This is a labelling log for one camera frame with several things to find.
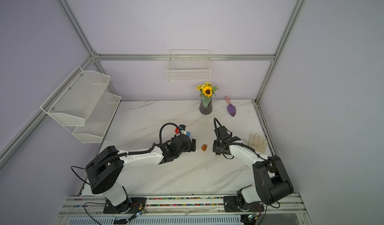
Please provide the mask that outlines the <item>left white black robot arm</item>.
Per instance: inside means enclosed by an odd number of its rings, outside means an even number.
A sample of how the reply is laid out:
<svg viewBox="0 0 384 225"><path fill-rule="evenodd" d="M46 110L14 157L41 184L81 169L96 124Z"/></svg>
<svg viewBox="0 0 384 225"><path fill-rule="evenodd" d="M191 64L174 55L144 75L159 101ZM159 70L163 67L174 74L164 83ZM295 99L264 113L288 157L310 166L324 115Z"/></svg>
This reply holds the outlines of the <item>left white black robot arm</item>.
<svg viewBox="0 0 384 225"><path fill-rule="evenodd" d="M183 153L196 151L196 140L191 139L186 126L174 123L164 124L159 131L159 142L153 143L146 150L123 151L109 146L101 151L86 167L71 166L87 173L87 180L94 195L103 195L109 207L118 209L130 206L133 202L125 188L117 180L120 174L128 169L146 165L162 165L170 163Z"/></svg>

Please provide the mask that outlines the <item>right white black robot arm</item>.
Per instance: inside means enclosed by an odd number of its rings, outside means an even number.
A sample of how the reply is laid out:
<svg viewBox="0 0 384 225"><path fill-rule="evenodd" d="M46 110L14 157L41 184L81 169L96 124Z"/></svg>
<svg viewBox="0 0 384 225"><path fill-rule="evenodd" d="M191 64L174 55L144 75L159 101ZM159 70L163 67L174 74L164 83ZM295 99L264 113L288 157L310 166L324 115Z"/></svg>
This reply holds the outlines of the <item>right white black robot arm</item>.
<svg viewBox="0 0 384 225"><path fill-rule="evenodd" d="M214 128L216 140L213 152L228 160L236 158L242 161L252 169L254 176L255 184L238 190L233 206L230 199L227 199L227 208L244 212L256 208L261 211L262 206L272 206L294 193L293 184L280 157L259 154L254 148L241 142L240 138L233 136L217 118L214 118Z"/></svg>

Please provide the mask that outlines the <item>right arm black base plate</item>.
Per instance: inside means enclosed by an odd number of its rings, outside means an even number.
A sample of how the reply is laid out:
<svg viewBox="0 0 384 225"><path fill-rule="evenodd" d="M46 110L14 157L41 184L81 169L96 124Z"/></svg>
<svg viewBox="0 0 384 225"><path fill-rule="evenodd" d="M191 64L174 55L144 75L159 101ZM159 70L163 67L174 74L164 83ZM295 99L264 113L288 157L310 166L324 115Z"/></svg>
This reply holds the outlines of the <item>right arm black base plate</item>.
<svg viewBox="0 0 384 225"><path fill-rule="evenodd" d="M264 204L262 202L247 203L240 196L224 196L224 210L226 213L239 212L264 212Z"/></svg>

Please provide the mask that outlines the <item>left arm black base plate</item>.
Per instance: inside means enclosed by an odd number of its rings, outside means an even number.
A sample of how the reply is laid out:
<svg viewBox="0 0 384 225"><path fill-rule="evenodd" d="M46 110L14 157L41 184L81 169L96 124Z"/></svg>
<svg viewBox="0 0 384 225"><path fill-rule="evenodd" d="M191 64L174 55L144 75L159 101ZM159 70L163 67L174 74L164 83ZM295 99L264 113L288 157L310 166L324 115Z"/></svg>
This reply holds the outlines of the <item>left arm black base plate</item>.
<svg viewBox="0 0 384 225"><path fill-rule="evenodd" d="M118 206L113 206L112 203L106 199L106 205L103 214L136 214L145 209L147 198L130 198Z"/></svg>

